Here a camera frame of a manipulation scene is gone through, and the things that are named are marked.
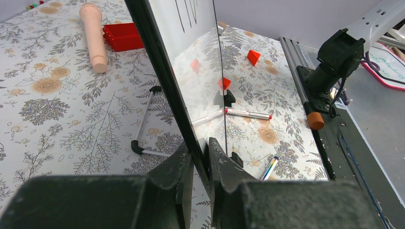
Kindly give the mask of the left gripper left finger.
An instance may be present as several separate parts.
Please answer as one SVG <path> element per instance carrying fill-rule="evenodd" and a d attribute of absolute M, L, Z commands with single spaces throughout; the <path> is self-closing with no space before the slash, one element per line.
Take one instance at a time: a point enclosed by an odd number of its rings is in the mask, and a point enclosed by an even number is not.
<path fill-rule="evenodd" d="M 194 165 L 185 142 L 147 173 L 153 187 L 152 229 L 189 229 Z"/>

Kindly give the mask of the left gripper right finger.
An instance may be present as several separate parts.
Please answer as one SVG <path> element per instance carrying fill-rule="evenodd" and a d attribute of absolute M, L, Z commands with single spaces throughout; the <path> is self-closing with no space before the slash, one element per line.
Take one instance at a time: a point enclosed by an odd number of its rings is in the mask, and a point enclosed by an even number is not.
<path fill-rule="evenodd" d="M 228 157 L 216 138 L 209 138 L 210 188 L 216 229 L 258 229 L 259 181 Z"/>

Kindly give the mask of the white whiteboard black frame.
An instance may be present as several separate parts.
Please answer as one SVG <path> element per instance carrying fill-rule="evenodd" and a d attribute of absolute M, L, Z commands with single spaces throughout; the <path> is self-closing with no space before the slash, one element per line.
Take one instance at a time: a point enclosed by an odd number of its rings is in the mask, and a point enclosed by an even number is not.
<path fill-rule="evenodd" d="M 222 45 L 212 0 L 128 0 L 126 6 L 209 189 L 208 144 L 226 149 Z"/>

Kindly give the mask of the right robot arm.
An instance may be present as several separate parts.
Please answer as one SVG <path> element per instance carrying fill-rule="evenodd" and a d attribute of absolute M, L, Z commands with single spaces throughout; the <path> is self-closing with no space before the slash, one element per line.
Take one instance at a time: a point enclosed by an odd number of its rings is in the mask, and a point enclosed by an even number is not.
<path fill-rule="evenodd" d="M 338 30 L 318 51 L 320 63 L 306 80 L 309 92 L 327 92 L 340 78 L 350 76 L 371 46 L 404 17 L 403 0 L 383 0 L 356 21 Z"/>

